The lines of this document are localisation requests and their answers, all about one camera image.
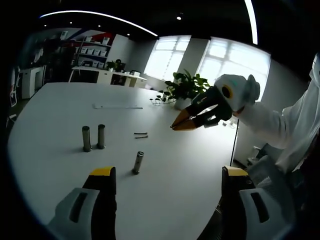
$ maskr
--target metal cylinder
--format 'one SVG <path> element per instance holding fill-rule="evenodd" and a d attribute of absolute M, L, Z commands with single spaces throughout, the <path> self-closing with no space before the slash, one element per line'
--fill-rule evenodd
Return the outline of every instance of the metal cylinder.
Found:
<path fill-rule="evenodd" d="M 91 142 L 90 142 L 90 127 L 83 126 L 82 127 L 82 137 L 83 137 L 83 151 L 90 152 L 91 151 Z"/>
<path fill-rule="evenodd" d="M 98 149 L 104 149 L 106 147 L 106 145 L 105 145 L 105 128 L 106 128 L 106 126 L 103 124 L 98 125 L 98 143 L 97 143 Z"/>
<path fill-rule="evenodd" d="M 142 158 L 144 157 L 144 155 L 145 154 L 143 151 L 138 151 L 138 153 L 136 154 L 134 167 L 132 169 L 133 174 L 135 175 L 139 174 L 139 169 L 140 169 Z"/>

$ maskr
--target black ceiling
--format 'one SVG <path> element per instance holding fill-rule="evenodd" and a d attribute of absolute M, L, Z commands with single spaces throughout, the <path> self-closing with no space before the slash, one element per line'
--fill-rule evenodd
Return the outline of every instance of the black ceiling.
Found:
<path fill-rule="evenodd" d="M 320 20 L 315 0 L 252 0 L 258 32 L 258 47 L 287 65 L 304 79 L 308 78 L 313 57 L 319 51 Z M 37 16 L 63 10 L 85 10 L 112 15 L 140 25 L 159 37 L 193 35 L 197 38 L 220 37 L 252 44 L 251 25 L 244 0 L 176 2 L 52 0 L 42 3 Z M 177 20 L 183 13 L 182 20 Z M 108 17 L 64 13 L 36 20 L 34 30 L 78 27 L 117 33 L 134 41 L 155 37 L 137 27 Z"/>

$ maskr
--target cable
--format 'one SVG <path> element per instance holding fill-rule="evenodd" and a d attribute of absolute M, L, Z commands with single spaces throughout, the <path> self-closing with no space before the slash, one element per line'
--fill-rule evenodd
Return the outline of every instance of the cable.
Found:
<path fill-rule="evenodd" d="M 236 147 L 236 140 L 237 140 L 238 129 L 239 129 L 239 119 L 238 119 L 238 121 L 237 121 L 237 123 L 236 123 L 236 131 L 235 131 L 234 142 L 233 142 L 233 149 L 232 149 L 232 154 L 231 154 L 231 159 L 230 159 L 230 166 L 232 165 L 232 160 L 233 160 L 234 151 L 235 151 L 235 147 Z"/>

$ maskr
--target desk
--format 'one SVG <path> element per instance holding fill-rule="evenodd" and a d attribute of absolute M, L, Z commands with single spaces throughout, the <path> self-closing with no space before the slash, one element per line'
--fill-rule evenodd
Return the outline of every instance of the desk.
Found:
<path fill-rule="evenodd" d="M 41 223 L 90 172 L 116 167 L 116 236 L 122 240 L 196 240 L 221 197 L 222 166 L 230 163 L 236 129 L 222 124 L 173 131 L 179 114 L 153 105 L 157 92 L 91 83 L 47 83 L 15 122 L 8 153 L 16 182 Z M 94 103 L 143 109 L 94 109 Z M 104 124 L 103 150 L 83 152 L 82 126 L 91 144 Z M 148 138 L 134 139 L 134 132 Z M 131 175 L 138 151 L 139 175 Z"/>
<path fill-rule="evenodd" d="M 107 71 L 105 69 L 90 67 L 90 66 L 74 66 L 72 68 L 72 72 L 71 72 L 71 75 L 69 78 L 69 83 L 72 80 L 72 77 L 73 77 L 75 70 L 98 72 L 98 78 L 96 81 L 97 84 L 108 84 L 108 85 L 111 84 L 111 80 L 112 80 L 113 75 L 119 75 L 119 76 L 126 77 L 125 84 L 124 84 L 125 87 L 144 89 L 147 84 L 147 79 L 140 77 L 140 76 L 135 76 L 135 75 L 126 74 L 126 73 L 122 73 L 122 72 Z"/>

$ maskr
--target white wall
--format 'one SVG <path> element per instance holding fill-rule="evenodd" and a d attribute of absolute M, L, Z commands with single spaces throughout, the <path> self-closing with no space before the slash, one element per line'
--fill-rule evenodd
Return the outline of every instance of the white wall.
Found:
<path fill-rule="evenodd" d="M 154 49 L 156 40 L 136 42 L 127 63 L 129 70 L 144 73 L 150 54 Z"/>
<path fill-rule="evenodd" d="M 177 72 L 184 73 L 184 69 L 186 69 L 191 76 L 196 75 L 208 42 L 208 39 L 191 38 Z"/>
<path fill-rule="evenodd" d="M 271 60 L 269 74 L 261 102 L 270 110 L 281 112 L 292 106 L 305 92 L 307 84 L 280 63 Z M 253 157 L 253 146 L 263 147 L 265 141 L 257 138 L 240 122 L 234 158 L 247 165 L 247 158 Z"/>
<path fill-rule="evenodd" d="M 209 40 L 207 39 L 191 38 L 177 72 L 184 73 L 184 69 L 186 69 L 191 75 L 195 75 L 208 42 Z M 141 72 L 141 76 L 147 79 L 147 84 L 159 91 L 167 87 L 165 82 L 161 79 L 144 74 L 144 70 L 155 43 L 155 40 L 136 43 L 126 67 L 127 69 Z"/>
<path fill-rule="evenodd" d="M 110 52 L 107 57 L 107 61 L 111 62 L 116 61 L 117 59 L 121 59 L 123 63 L 127 64 L 132 55 L 134 46 L 134 41 L 131 41 L 125 36 L 117 34 L 113 40 Z"/>

